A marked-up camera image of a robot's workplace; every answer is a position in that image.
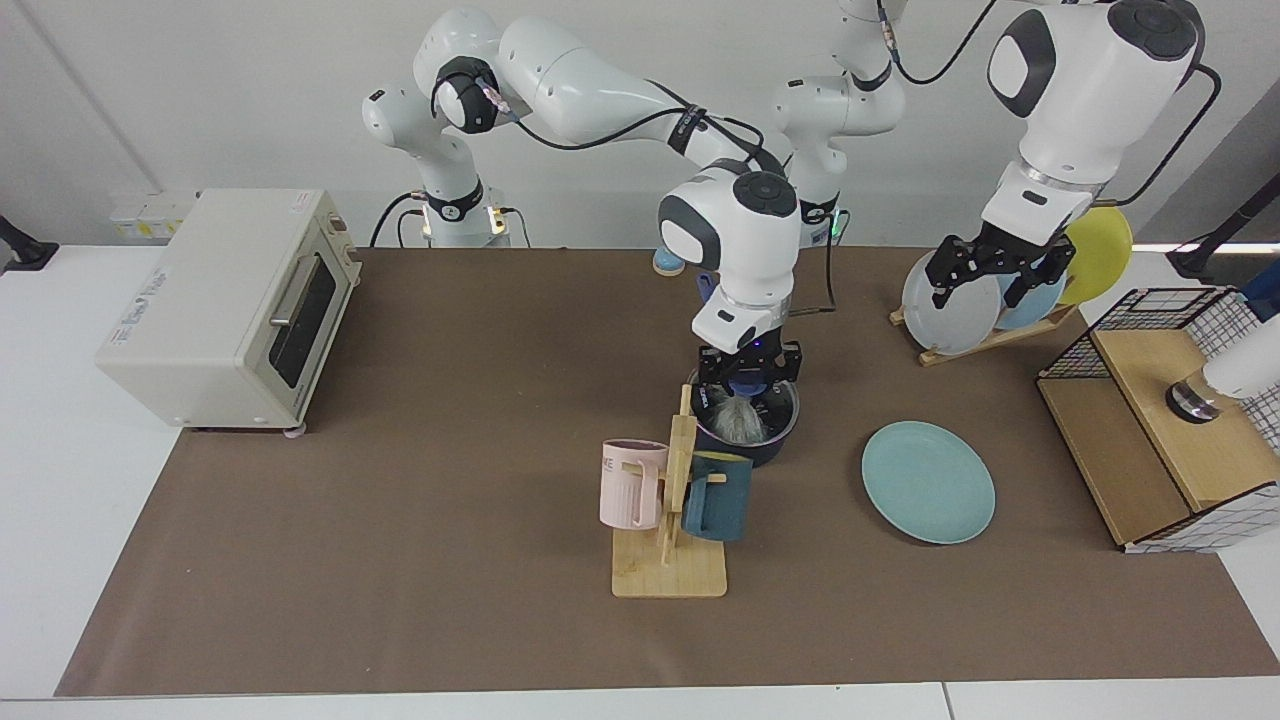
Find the white table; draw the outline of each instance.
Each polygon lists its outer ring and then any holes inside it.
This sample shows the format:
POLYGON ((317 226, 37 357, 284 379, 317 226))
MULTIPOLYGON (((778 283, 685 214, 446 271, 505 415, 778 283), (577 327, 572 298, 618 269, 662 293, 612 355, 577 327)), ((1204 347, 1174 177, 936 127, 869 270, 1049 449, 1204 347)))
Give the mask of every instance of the white table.
MULTIPOLYGON (((1274 717, 1280 679, 47 700, 178 430, 92 364, 160 249, 63 247, 0 277, 0 719, 60 717, 1274 717)), ((1155 255, 1123 288, 1189 284, 1155 255)), ((1085 307, 1091 320, 1108 307, 1085 307)), ((1272 647, 1280 537, 1224 553, 1272 647)))

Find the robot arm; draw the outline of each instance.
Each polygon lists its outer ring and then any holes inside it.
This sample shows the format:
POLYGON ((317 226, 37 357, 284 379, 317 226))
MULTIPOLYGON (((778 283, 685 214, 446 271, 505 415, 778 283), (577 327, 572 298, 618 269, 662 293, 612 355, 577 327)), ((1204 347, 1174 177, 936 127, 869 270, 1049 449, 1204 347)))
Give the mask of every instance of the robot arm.
POLYGON ((365 128, 417 165, 426 201, 424 220, 442 247, 481 247, 500 234, 489 190, 476 174, 471 149, 443 135, 448 122, 431 113, 417 87, 388 83, 364 101, 365 128))
POLYGON ((1231 345, 1165 393, 1169 407, 1188 423, 1208 423, 1234 402, 1280 383, 1280 315, 1231 345))
MULTIPOLYGON (((887 0, 888 19, 896 22, 905 5, 906 0, 887 0)), ((845 73, 794 79, 773 99, 774 124, 794 150, 787 178, 800 196, 810 243, 827 238, 849 167, 849 158, 832 140, 888 132, 906 106, 876 0, 841 0, 840 9, 831 56, 845 73)))
POLYGON ((948 236, 929 263, 936 306, 987 274, 1020 275, 1006 296, 1010 306, 1027 290, 1057 282, 1074 252, 1066 225, 1151 129, 1196 65, 1203 36, 1187 0, 1052 5, 1009 26, 987 77, 996 97, 1027 120, 1027 135, 982 211, 978 236, 948 236))
POLYGON ((800 214, 795 191, 763 140, 730 132, 726 120, 611 65, 544 18, 520 18, 499 36, 483 12, 451 12, 428 33, 413 68, 422 95, 465 133, 524 128, 522 118, 532 113, 577 143, 544 141, 556 147, 653 140, 703 168, 659 205, 664 245, 721 275, 692 329, 730 355, 780 332, 799 255, 800 214), (457 37, 471 38, 470 55, 447 41, 457 37))

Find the table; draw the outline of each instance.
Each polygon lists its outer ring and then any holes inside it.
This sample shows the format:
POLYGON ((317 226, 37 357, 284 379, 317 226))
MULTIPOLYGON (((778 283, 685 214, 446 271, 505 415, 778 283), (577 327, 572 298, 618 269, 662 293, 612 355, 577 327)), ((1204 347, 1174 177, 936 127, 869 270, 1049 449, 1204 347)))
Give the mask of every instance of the table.
MULTIPOLYGON (((0 278, 0 434, 8 447, 40 447, 44 455, 5 451, 0 488, 10 501, 0 524, 0 697, 47 696, 70 655, 119 548, 150 491, 177 432, 137 407, 92 368, 91 355, 134 286, 154 264, 155 249, 67 247, 60 261, 35 275, 0 278), (31 318, 55 319, 35 324, 31 318), (40 552, 28 548, 38 547, 40 552)), ((1170 284, 1158 258, 1139 256, 1129 286, 1170 284)), ((1272 647, 1280 638, 1277 561, 1262 537, 1224 553, 1224 561, 1272 647)), ((538 716, 564 712, 580 702, 639 707, 634 697, 728 702, 741 716, 777 716, 787 708, 806 716, 946 717, 947 697, 957 717, 1041 716, 1062 698, 1097 702, 1135 717, 1133 706, 1165 705, 1192 714, 1188 698, 1234 716, 1270 716, 1280 680, 1160 680, 1084 683, 980 683, 858 685, 730 691, 630 691, 602 693, 490 693, 485 696, 357 696, 332 698, 215 698, 155 701, 6 702, 0 716, 56 717, 59 714, 111 717, 129 714, 201 716, 348 716, 360 711, 502 714, 518 703, 538 716), (995 708, 1004 707, 1001 715, 995 708)), ((726 706, 717 706, 721 711, 726 706)), ((1106 717, 1106 708, 1093 716, 1106 717)))

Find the teal plate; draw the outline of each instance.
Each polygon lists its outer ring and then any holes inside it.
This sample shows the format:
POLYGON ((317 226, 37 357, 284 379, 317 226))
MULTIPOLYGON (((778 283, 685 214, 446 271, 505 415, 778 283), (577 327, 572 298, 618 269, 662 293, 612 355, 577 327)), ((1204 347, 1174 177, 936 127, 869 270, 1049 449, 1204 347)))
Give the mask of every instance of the teal plate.
POLYGON ((978 454, 928 423, 881 428, 863 451, 876 510, 904 533, 938 544, 978 537, 996 514, 996 486, 978 454))
MULTIPOLYGON (((1000 302, 1004 307, 1005 293, 1009 292, 1010 286, 1014 284, 1018 275, 997 275, 996 279, 1000 281, 1000 302)), ((1018 304, 1018 307, 1005 307, 1000 314, 1000 319, 996 320, 996 329, 1018 331, 1043 320, 1053 311, 1053 307, 1057 307, 1057 301, 1061 300, 1065 288, 1066 277, 1064 275, 1053 284, 1042 284, 1036 290, 1028 291, 1023 301, 1018 304)))

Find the dark teal mug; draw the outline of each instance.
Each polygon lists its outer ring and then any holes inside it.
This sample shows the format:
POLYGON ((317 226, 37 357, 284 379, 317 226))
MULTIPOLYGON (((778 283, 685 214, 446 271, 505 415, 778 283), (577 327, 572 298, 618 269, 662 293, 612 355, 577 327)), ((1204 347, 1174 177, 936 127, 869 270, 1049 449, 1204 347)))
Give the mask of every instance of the dark teal mug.
POLYGON ((698 451, 690 477, 681 518, 684 530, 709 541, 742 539, 751 495, 751 460, 728 452, 698 451), (712 475, 723 475, 723 482, 712 482, 712 475))

